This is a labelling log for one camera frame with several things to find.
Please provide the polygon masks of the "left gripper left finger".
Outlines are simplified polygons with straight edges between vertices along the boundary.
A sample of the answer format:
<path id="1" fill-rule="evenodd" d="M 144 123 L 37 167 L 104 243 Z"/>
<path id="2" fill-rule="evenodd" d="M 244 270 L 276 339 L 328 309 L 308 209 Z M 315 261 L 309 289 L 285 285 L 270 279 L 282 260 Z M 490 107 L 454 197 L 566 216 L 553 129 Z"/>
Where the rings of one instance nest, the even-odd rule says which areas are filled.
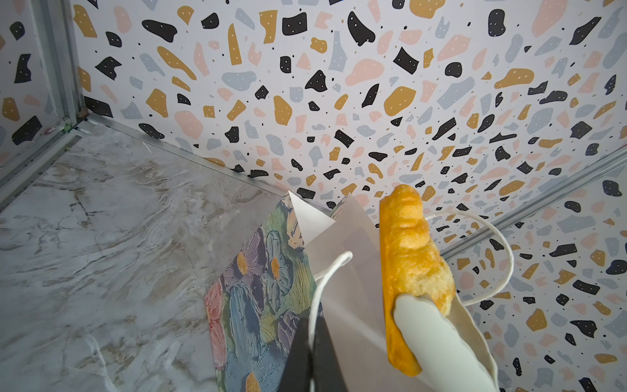
<path id="1" fill-rule="evenodd" d="M 314 390 L 308 325 L 307 317 L 301 318 L 297 325 L 278 392 L 310 392 Z"/>

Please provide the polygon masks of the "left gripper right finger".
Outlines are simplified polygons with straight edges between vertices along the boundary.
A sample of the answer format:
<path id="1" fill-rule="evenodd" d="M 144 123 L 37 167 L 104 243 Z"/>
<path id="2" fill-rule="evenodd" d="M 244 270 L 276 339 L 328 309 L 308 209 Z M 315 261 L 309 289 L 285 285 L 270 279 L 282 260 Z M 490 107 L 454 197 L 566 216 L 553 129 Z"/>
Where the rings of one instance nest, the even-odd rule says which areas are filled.
<path id="1" fill-rule="evenodd" d="M 325 318 L 316 319 L 313 337 L 313 391 L 347 392 Z"/>

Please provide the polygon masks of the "floral paper bag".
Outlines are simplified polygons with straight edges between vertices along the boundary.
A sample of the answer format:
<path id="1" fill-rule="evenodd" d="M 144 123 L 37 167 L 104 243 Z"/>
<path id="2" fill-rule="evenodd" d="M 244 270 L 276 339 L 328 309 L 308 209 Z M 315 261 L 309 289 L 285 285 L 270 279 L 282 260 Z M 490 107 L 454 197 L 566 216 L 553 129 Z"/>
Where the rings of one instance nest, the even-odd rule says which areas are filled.
<path id="1" fill-rule="evenodd" d="M 325 318 L 348 391 L 437 391 L 423 370 L 388 360 L 374 225 L 352 196 L 331 215 L 287 194 L 210 287 L 205 307 L 221 391 L 278 391 L 301 318 Z M 494 296 L 460 296 L 447 318 L 498 387 L 498 367 L 467 308 Z"/>

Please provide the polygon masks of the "white metal tongs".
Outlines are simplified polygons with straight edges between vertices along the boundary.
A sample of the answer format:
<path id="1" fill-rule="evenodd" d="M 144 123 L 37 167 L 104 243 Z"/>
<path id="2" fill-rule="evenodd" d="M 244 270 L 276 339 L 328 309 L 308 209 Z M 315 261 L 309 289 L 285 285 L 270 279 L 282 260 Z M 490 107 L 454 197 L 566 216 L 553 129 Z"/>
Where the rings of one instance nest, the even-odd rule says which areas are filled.
<path id="1" fill-rule="evenodd" d="M 435 390 L 498 390 L 470 346 L 428 298 L 398 296 L 394 322 Z"/>

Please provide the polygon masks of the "rectangular pastry bread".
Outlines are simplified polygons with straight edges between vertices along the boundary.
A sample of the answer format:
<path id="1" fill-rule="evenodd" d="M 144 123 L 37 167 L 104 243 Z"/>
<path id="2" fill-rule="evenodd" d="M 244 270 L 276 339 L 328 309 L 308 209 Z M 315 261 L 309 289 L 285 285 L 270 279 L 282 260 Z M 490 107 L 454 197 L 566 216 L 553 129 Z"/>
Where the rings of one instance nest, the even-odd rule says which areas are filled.
<path id="1" fill-rule="evenodd" d="M 391 365 L 408 377 L 422 371 L 393 318 L 401 294 L 427 295 L 447 317 L 457 294 L 452 271 L 429 233 L 417 190 L 397 186 L 380 201 L 380 261 L 385 312 L 385 339 Z"/>

